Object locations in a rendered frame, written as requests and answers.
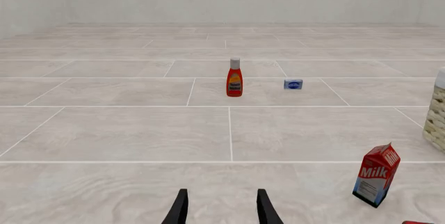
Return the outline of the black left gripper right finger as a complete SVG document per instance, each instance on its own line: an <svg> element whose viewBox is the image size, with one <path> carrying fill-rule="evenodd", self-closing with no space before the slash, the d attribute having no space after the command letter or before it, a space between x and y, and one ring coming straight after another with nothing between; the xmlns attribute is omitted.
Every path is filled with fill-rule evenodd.
<svg viewBox="0 0 445 224"><path fill-rule="evenodd" d="M284 224L265 189L257 190L257 214L259 224Z"/></svg>

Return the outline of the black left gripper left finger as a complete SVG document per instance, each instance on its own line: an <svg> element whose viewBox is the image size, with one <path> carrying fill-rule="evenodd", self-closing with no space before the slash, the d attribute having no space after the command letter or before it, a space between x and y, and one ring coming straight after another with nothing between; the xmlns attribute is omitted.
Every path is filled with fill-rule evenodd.
<svg viewBox="0 0 445 224"><path fill-rule="evenodd" d="M180 189L170 211L161 224L186 224L188 215L188 190Z"/></svg>

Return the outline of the red milk carton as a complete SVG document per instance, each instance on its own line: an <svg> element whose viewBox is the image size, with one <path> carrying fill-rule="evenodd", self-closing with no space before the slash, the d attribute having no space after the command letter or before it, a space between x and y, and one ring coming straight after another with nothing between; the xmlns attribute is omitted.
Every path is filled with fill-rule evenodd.
<svg viewBox="0 0 445 224"><path fill-rule="evenodd" d="M378 208L386 198L401 158L391 146L376 146L364 155L353 195Z"/></svg>

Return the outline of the cream woven basket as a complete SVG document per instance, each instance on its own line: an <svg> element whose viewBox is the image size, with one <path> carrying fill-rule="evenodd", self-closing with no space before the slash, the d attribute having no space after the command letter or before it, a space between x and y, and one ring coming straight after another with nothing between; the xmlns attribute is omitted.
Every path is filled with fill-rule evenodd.
<svg viewBox="0 0 445 224"><path fill-rule="evenodd" d="M445 153L445 67L439 69L423 127L423 137Z"/></svg>

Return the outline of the small blue printed box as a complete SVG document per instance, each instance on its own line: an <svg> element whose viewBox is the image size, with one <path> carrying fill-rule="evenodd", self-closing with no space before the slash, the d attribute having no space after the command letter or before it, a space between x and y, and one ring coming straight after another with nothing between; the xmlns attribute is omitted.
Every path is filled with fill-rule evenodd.
<svg viewBox="0 0 445 224"><path fill-rule="evenodd" d="M302 79L285 79L284 89L285 90L301 90L303 86Z"/></svg>

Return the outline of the red sauce bottle grey cap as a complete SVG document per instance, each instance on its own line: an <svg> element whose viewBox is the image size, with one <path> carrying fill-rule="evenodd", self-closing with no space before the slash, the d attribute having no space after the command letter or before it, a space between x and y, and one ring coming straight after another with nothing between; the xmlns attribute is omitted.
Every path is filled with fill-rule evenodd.
<svg viewBox="0 0 445 224"><path fill-rule="evenodd" d="M240 97L243 94L243 77L239 58L230 59L230 69L227 75L226 94L229 97Z"/></svg>

